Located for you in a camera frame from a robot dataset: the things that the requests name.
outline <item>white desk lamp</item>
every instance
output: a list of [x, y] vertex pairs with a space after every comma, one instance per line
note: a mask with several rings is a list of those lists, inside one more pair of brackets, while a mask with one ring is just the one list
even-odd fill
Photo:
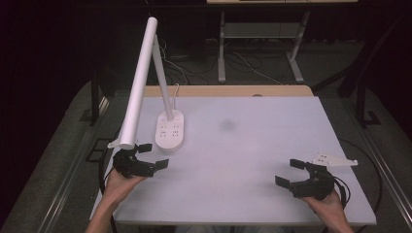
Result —
[[110, 149], [119, 147], [123, 150], [132, 150], [136, 144], [137, 126], [149, 66], [151, 64], [151, 54], [154, 58], [154, 66], [165, 108], [165, 112], [161, 113], [157, 119], [155, 142], [161, 150], [166, 152], [177, 150], [182, 145], [184, 138], [184, 116], [181, 112], [172, 110], [170, 104], [158, 40], [155, 35], [156, 28], [157, 19], [150, 17], [146, 26], [123, 125], [118, 138], [108, 145]]

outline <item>wrist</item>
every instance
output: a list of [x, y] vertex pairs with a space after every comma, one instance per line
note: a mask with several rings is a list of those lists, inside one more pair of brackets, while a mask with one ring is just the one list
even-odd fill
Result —
[[329, 228], [331, 233], [353, 233], [354, 230], [349, 224]]
[[101, 208], [104, 209], [105, 211], [112, 213], [118, 208], [119, 202], [103, 196], [103, 198], [100, 201], [99, 206], [101, 206]]

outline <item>hand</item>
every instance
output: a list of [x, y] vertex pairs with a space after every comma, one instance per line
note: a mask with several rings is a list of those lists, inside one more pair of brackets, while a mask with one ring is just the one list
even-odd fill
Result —
[[114, 169], [107, 180], [106, 188], [99, 205], [88, 224], [87, 233], [107, 232], [110, 218], [120, 202], [133, 190], [133, 187], [145, 180], [144, 177], [127, 179]]
[[309, 205], [329, 231], [336, 233], [354, 232], [346, 219], [339, 195], [335, 190], [322, 201], [318, 201], [314, 197], [303, 197], [301, 200]]
[[116, 169], [109, 174], [102, 201], [109, 201], [118, 205], [133, 190], [133, 187], [145, 180], [144, 177], [125, 178]]

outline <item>white table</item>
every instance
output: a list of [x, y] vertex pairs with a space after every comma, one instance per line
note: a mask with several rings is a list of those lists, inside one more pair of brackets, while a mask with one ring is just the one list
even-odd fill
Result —
[[[164, 154], [155, 146], [155, 123], [163, 111], [162, 100], [145, 98], [138, 139], [140, 144], [153, 143], [154, 149], [138, 154], [138, 159], [155, 162], [169, 158], [169, 167], [135, 187], [115, 212], [116, 221], [320, 223], [305, 203], [274, 183], [275, 175], [291, 182], [309, 178], [306, 171], [289, 166], [291, 158], [309, 161], [319, 151], [345, 157], [317, 97], [178, 97], [176, 108], [185, 115], [185, 141], [178, 151]], [[352, 169], [328, 170], [351, 188], [352, 199], [345, 210], [349, 222], [375, 224], [375, 215]]]

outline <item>floor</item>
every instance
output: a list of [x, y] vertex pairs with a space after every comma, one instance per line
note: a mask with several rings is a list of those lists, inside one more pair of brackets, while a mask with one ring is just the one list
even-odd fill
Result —
[[[313, 86], [346, 68], [362, 46], [352, 41], [303, 43], [297, 62], [304, 84]], [[227, 41], [225, 84], [295, 84], [285, 57], [291, 47], [292, 42], [288, 40]], [[217, 55], [214, 40], [206, 41], [202, 57], [193, 58], [184, 50], [167, 48], [164, 64], [168, 83], [219, 85]], [[412, 143], [370, 91], [366, 108], [375, 113], [381, 123], [362, 128], [354, 118], [356, 96], [339, 98], [336, 94], [339, 83], [332, 83], [315, 95], [321, 98], [347, 157], [362, 164], [354, 167], [354, 172], [372, 208], [377, 207], [382, 193], [376, 210], [377, 225], [354, 229], [359, 232], [411, 232], [412, 226], [403, 217], [399, 198], [395, 198], [393, 183], [384, 179], [380, 190], [378, 172], [373, 164], [376, 164], [376, 156], [387, 163], [408, 203], [412, 198], [412, 186], [408, 181], [412, 175]], [[104, 139], [116, 133], [122, 121], [119, 111], [125, 107], [127, 93], [127, 90], [118, 90], [114, 96], [103, 98], [101, 117], [94, 126], [89, 126], [90, 83], [79, 90], [1, 232], [82, 232], [86, 229], [98, 191], [97, 163], [87, 162], [86, 157], [96, 142], [100, 142], [96, 146], [102, 149]], [[173, 227], [118, 224], [119, 232], [171, 230]], [[323, 227], [293, 227], [292, 230], [296, 233], [322, 232]]]

